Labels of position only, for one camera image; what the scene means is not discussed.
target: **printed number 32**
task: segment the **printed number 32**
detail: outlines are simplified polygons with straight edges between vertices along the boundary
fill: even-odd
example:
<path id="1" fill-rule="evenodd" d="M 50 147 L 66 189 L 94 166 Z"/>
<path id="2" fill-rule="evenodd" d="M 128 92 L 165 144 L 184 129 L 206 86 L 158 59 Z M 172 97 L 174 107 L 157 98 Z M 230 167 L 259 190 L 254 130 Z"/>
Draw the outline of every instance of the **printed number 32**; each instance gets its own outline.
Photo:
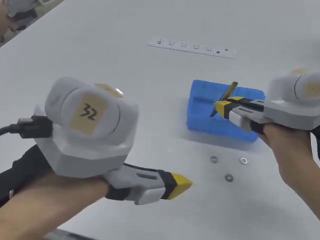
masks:
<path id="1" fill-rule="evenodd" d="M 95 116 L 97 116 L 98 112 L 90 104 L 85 103 L 85 107 L 83 108 L 84 113 L 80 114 L 80 117 L 87 117 L 91 121 L 95 121 Z"/>

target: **black handle grip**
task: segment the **black handle grip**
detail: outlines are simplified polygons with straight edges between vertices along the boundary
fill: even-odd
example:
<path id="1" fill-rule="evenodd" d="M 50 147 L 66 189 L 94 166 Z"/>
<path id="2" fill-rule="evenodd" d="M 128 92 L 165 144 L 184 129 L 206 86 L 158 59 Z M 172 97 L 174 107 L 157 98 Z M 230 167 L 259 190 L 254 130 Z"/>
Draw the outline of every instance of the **black handle grip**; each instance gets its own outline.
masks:
<path id="1" fill-rule="evenodd" d="M 320 159 L 320 126 L 317 126 L 316 128 L 314 128 L 310 132 L 315 136 L 318 158 Z"/>
<path id="2" fill-rule="evenodd" d="M 250 127 L 251 127 L 251 130 L 254 131 L 255 133 L 260 134 L 260 135 L 265 135 L 265 133 L 264 133 L 265 124 L 257 123 L 255 121 L 251 120 Z"/>

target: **blue plastic bin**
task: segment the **blue plastic bin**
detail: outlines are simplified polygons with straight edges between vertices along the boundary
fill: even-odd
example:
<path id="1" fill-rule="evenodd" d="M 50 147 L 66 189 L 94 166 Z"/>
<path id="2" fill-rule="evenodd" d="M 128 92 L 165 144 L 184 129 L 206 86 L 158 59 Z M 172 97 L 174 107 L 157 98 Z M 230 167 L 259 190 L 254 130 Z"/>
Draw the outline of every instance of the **blue plastic bin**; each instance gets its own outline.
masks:
<path id="1" fill-rule="evenodd" d="M 253 143 L 258 138 L 254 132 L 242 130 L 229 120 L 220 117 L 219 114 L 209 117 L 214 108 L 214 102 L 221 98 L 228 86 L 227 84 L 194 80 L 188 102 L 186 125 L 189 130 L 229 136 Z M 246 87 L 237 87 L 231 96 L 241 96 L 248 99 L 265 99 L 263 91 Z"/>

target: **human hand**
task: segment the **human hand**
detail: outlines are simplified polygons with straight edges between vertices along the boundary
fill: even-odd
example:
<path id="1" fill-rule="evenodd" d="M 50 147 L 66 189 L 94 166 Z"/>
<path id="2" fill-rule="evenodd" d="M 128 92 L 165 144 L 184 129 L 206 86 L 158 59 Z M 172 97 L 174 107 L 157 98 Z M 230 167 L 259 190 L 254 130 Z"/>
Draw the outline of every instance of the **human hand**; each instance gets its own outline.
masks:
<path id="1" fill-rule="evenodd" d="M 296 177 L 307 168 L 318 167 L 313 159 L 310 133 L 275 124 L 266 124 L 260 138 L 272 149 L 279 172 L 286 184 L 294 187 Z"/>
<path id="2" fill-rule="evenodd" d="M 108 188 L 99 177 L 70 178 L 51 171 L 0 208 L 0 236 L 7 240 L 40 239 L 103 198 Z"/>

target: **cable connector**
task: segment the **cable connector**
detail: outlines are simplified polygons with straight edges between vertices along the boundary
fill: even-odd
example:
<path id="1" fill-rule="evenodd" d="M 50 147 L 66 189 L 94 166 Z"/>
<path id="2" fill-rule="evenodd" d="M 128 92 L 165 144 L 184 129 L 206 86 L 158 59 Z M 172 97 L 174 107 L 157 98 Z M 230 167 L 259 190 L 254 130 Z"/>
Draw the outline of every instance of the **cable connector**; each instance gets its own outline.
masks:
<path id="1" fill-rule="evenodd" d="M 23 139 L 42 139 L 52 137 L 53 122 L 47 116 L 20 118 L 17 124 L 9 126 L 9 133 L 20 134 Z"/>

